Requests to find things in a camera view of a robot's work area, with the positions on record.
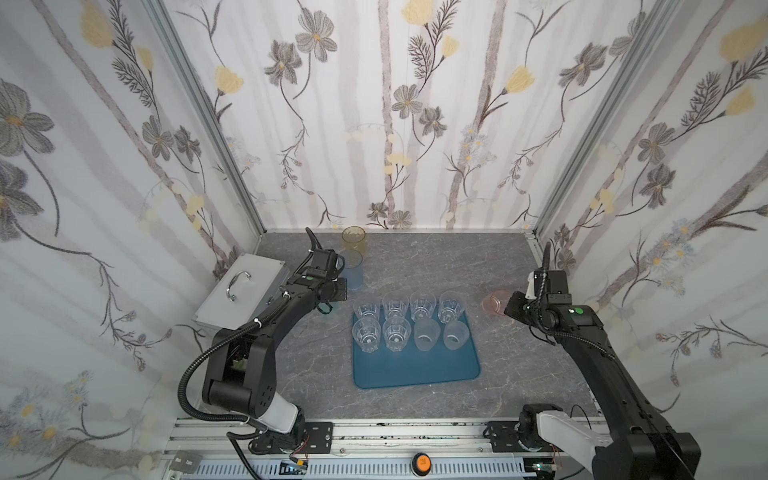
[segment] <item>drinking glass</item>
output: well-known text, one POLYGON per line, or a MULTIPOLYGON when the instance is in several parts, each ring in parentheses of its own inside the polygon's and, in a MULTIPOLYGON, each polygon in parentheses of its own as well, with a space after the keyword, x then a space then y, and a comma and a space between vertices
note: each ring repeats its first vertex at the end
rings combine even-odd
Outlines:
POLYGON ((416 322, 422 318, 432 318, 437 300, 431 293, 416 290, 411 294, 411 319, 416 322))
POLYGON ((411 336, 411 323, 399 315, 392 315, 384 322, 382 331, 386 347, 393 352, 399 352, 406 347, 411 336))
POLYGON ((408 312, 408 294, 405 292, 389 292, 382 299, 384 307, 384 318, 388 319, 391 315, 406 316, 408 312))
POLYGON ((379 321, 379 298, 376 295, 364 293, 355 298, 354 305, 357 318, 372 316, 376 322, 379 321))
POLYGON ((440 296, 440 307, 437 311, 437 317, 441 322, 449 323, 452 320, 458 319, 464 313, 466 305, 467 303, 462 294, 449 290, 440 296))
POLYGON ((440 324, 431 318, 418 320, 413 326, 413 342, 422 352, 428 352, 440 339, 440 324))
POLYGON ((341 233, 344 248, 357 250, 361 255, 366 254, 366 231, 362 227, 347 227, 341 233))
POLYGON ((370 315, 361 317, 352 326, 352 337, 363 352, 375 352, 379 348, 382 337, 379 319, 370 315))
POLYGON ((346 278, 347 290, 360 290, 364 283, 364 277, 362 275, 362 254, 355 250, 344 250, 339 254, 344 260, 336 261, 336 268, 340 268, 344 265, 340 276, 346 278))
POLYGON ((453 320, 445 325, 442 341, 450 350, 458 350, 469 340, 469 327, 464 322, 453 320))

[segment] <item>gray flower print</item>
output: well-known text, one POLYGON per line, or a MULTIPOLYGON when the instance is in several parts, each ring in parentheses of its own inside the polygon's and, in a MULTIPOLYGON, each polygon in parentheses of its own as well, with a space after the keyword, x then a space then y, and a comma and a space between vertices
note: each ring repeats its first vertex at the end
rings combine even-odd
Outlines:
POLYGON ((18 155, 24 143, 39 154, 49 154, 54 146, 40 132, 53 128, 48 115, 30 112, 27 92, 0 80, 0 155, 18 155))
POLYGON ((170 150, 168 148, 174 146, 174 138, 169 131, 162 131, 160 129, 160 123, 154 115, 149 116, 149 121, 145 121, 141 125, 141 136, 144 141, 152 145, 152 156, 157 158, 161 154, 167 161, 170 159, 170 150))
POLYGON ((436 136, 441 137, 442 133, 448 130, 446 125, 440 123, 441 119, 442 113, 440 112, 440 107, 425 108, 419 119, 419 123, 424 125, 422 135, 427 135, 434 131, 436 136))
POLYGON ((27 184, 27 174, 19 167, 0 160, 0 241, 19 238, 16 215, 37 215, 42 207, 22 192, 27 184))
POLYGON ((187 154, 190 163, 192 163, 195 154, 199 156, 202 153, 200 152, 200 141, 192 140, 190 132, 183 125, 179 125, 179 129, 174 136, 176 137, 176 145, 179 147, 179 152, 187 154))
POLYGON ((301 66, 301 57, 296 51, 296 46, 287 41, 277 43, 277 40, 272 40, 270 58, 274 60, 275 65, 264 68, 264 73, 270 76, 270 83, 279 85, 284 76, 286 80, 295 84, 296 69, 301 66))
POLYGON ((414 100, 416 98, 416 85, 400 85, 395 90, 395 100, 397 102, 392 106, 394 111, 400 111, 400 118, 408 118, 413 114, 418 114, 422 110, 422 102, 414 100))
POLYGON ((389 225, 395 230, 404 230, 411 227, 411 212, 397 210, 389 218, 389 225))
POLYGON ((627 26, 627 33, 629 33, 629 36, 614 38, 614 42, 611 44, 611 48, 608 50, 608 54, 617 57, 627 53, 629 51, 629 47, 632 46, 632 42, 634 41, 635 36, 640 31, 640 26, 643 24, 644 20, 645 12, 640 12, 637 17, 632 18, 632 20, 629 22, 629 26, 627 26))
POLYGON ((637 144, 643 150, 638 154, 637 159, 641 162, 645 162, 650 159, 650 162, 657 164, 661 162, 664 157, 663 145, 669 144, 672 141, 674 135, 674 128, 667 128, 667 124, 661 122, 655 124, 648 131, 648 138, 643 138, 637 144))
POLYGON ((314 17, 308 8, 301 9, 299 15, 301 28, 309 33, 297 33, 296 45, 304 53, 315 51, 315 58, 320 61, 327 61, 327 51, 336 51, 336 43, 329 38, 333 33, 333 22, 328 15, 318 10, 314 17))
POLYGON ((573 252, 563 250, 558 253, 558 268, 563 270, 566 275, 571 275, 571 269, 576 267, 576 259, 573 252))
POLYGON ((667 199, 664 198, 664 189, 672 188, 674 175, 675 170, 670 170, 665 164, 660 164, 648 172, 648 185, 643 187, 643 190, 640 190, 640 195, 650 195, 648 208, 656 208, 667 202, 667 199))
POLYGON ((378 220, 379 218, 386 218, 386 213, 389 211, 384 202, 378 202, 377 204, 371 204, 371 213, 367 215, 371 220, 378 220))
POLYGON ((584 47, 579 55, 576 55, 577 65, 572 68, 563 68, 560 70, 560 86, 565 87, 573 80, 576 80, 580 86, 584 86, 589 78, 589 73, 598 70, 605 63, 605 51, 607 47, 603 45, 593 45, 591 42, 584 47))

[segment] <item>floral wallpaper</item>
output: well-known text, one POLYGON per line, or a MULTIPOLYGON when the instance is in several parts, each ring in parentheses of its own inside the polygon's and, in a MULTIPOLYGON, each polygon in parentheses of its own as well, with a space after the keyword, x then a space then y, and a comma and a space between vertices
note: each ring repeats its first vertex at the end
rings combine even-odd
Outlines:
POLYGON ((164 0, 268 228, 531 229, 642 0, 164 0))
POLYGON ((2 472, 159 478, 255 237, 141 3, 5 2, 0 41, 2 472))
POLYGON ((697 478, 765 478, 768 8, 686 0, 551 226, 697 478))

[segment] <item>yellow flower print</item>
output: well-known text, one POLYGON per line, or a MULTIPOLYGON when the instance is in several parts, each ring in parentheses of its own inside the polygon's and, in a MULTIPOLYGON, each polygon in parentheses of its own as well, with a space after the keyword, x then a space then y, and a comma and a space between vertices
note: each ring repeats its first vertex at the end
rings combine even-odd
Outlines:
POLYGON ((768 36, 768 18, 743 25, 720 41, 720 54, 728 61, 743 60, 768 36))
POLYGON ((56 436, 56 427, 50 426, 43 431, 43 440, 51 440, 56 436))
POLYGON ((408 167, 413 162, 410 158, 403 154, 389 154, 386 156, 386 159, 391 164, 402 165, 403 167, 408 167))
POLYGON ((521 65, 512 72, 512 76, 507 81, 506 86, 504 86, 504 90, 509 94, 517 94, 533 85, 534 81, 531 70, 521 65))
POLYGON ((187 202, 187 215, 194 215, 205 205, 205 197, 202 195, 193 195, 187 202))
POLYGON ((114 36, 107 19, 101 10, 91 2, 83 2, 83 13, 80 15, 80 35, 96 48, 106 48, 112 45, 114 36))
POLYGON ((458 40, 455 38, 446 35, 445 38, 442 41, 442 56, 443 57, 450 57, 454 53, 458 51, 458 40))
POLYGON ((411 0, 402 10, 402 17, 411 25, 425 25, 432 19, 433 0, 411 0))
POLYGON ((752 88, 747 85, 741 88, 737 96, 733 97, 725 107, 725 114, 730 116, 745 114, 755 106, 755 97, 752 95, 752 88))
POLYGON ((152 58, 152 52, 148 48, 136 47, 136 53, 139 56, 141 64, 149 71, 154 68, 154 59, 152 58))
POLYGON ((600 190, 600 203, 603 204, 606 215, 614 212, 614 194, 610 190, 606 188, 600 190))
POLYGON ((225 94, 236 94, 243 87, 243 79, 229 68, 219 65, 216 67, 216 86, 225 94))

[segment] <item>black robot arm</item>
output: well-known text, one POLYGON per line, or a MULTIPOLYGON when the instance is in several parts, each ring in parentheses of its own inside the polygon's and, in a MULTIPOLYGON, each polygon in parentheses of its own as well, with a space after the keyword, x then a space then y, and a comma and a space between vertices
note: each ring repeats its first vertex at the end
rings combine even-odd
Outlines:
MULTIPOLYGON (((534 273, 537 298, 529 301, 515 292, 505 314, 562 345, 587 380, 613 440, 595 448, 594 478, 692 479, 700 457, 693 436, 675 432, 650 404, 616 357, 598 315, 589 306, 571 304, 565 273, 549 271, 547 263, 534 273)), ((527 425, 533 429, 535 422, 529 419, 527 425)))
MULTIPOLYGON (((346 279, 339 278, 343 265, 337 268, 337 254, 324 250, 310 229, 307 233, 313 247, 307 260, 296 269, 284 285, 283 297, 276 300, 280 311, 263 321, 254 317, 238 330, 260 327, 229 342, 227 348, 210 356, 203 384, 203 401, 227 410, 241 412, 258 419, 270 408, 276 393, 275 350, 288 332, 315 308, 329 313, 331 301, 346 300, 346 279)), ((237 330, 222 329, 213 343, 224 341, 237 330)))

